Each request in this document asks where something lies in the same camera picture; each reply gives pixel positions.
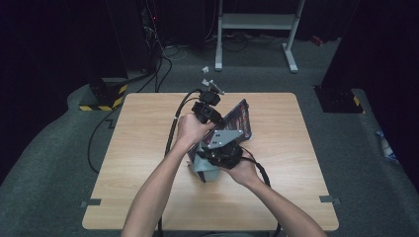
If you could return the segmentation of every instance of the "person's arm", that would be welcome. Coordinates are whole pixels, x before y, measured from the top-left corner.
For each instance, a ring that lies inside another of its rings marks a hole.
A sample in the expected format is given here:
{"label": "person's arm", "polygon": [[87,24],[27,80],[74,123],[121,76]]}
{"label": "person's arm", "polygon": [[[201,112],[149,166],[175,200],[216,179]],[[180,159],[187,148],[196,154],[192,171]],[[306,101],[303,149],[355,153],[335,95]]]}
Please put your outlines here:
{"label": "person's arm", "polygon": [[123,237],[152,236],[166,207],[183,157],[213,126],[212,122],[201,124],[193,114],[180,118],[178,137],[172,149],[151,173],[132,202],[122,232]]}
{"label": "person's arm", "polygon": [[[243,156],[251,156],[243,151]],[[321,227],[303,210],[278,194],[258,177],[255,165],[242,160],[227,172],[235,182],[249,189],[268,207],[289,236],[326,236]]]}

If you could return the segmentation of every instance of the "black speaker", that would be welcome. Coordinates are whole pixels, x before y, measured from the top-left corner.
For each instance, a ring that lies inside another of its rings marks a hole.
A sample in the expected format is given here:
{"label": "black speaker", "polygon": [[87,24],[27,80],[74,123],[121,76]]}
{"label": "black speaker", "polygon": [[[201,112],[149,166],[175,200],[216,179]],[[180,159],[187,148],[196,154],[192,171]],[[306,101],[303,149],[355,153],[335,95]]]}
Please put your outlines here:
{"label": "black speaker", "polygon": [[74,34],[87,62],[101,78],[134,78],[153,67],[155,38],[149,38],[135,0],[66,1]]}

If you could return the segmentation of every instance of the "metal bracket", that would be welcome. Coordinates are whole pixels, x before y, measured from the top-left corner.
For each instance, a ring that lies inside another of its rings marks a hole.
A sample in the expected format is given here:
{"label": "metal bracket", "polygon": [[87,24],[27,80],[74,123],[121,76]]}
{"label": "metal bracket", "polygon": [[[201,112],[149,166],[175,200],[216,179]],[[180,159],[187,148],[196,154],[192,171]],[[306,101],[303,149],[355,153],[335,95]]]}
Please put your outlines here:
{"label": "metal bracket", "polygon": [[333,196],[320,196],[320,201],[321,202],[332,202],[333,205],[339,205],[341,204],[341,200],[338,197],[333,197]]}
{"label": "metal bracket", "polygon": [[207,148],[216,149],[222,147],[241,134],[243,134],[243,130],[215,130]]}
{"label": "metal bracket", "polygon": [[80,208],[86,208],[88,205],[101,205],[101,199],[93,198],[89,200],[82,200],[80,203]]}

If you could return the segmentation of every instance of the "black device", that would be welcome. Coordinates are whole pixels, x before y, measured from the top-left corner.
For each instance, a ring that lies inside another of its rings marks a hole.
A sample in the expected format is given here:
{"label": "black device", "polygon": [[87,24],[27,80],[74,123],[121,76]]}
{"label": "black device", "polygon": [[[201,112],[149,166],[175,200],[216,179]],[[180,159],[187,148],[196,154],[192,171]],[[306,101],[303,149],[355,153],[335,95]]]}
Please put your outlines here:
{"label": "black device", "polygon": [[241,160],[243,155],[242,148],[237,141],[232,140],[222,147],[216,149],[203,148],[204,151],[197,151],[201,158],[209,160],[209,163],[231,170]]}
{"label": "black device", "polygon": [[195,102],[192,111],[202,123],[207,123],[210,120],[215,124],[219,124],[222,122],[222,116],[213,107],[218,105],[220,101],[219,94],[223,95],[224,92],[221,91],[212,80],[204,80],[203,83],[208,85],[209,89],[201,92],[200,100]]}

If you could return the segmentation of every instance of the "yellow and black tape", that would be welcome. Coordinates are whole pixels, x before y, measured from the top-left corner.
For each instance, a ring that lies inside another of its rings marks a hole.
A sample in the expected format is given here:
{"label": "yellow and black tape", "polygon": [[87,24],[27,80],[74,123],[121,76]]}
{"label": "yellow and black tape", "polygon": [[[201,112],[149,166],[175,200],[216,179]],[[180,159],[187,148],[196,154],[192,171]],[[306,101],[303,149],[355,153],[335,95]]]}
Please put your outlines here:
{"label": "yellow and black tape", "polygon": [[112,111],[118,108],[121,103],[123,102],[124,93],[126,91],[127,85],[123,85],[119,88],[119,90],[114,92],[114,95],[111,95],[111,97],[114,97],[111,99],[109,103],[102,104],[99,103],[86,103],[87,105],[80,105],[79,108],[81,111]]}

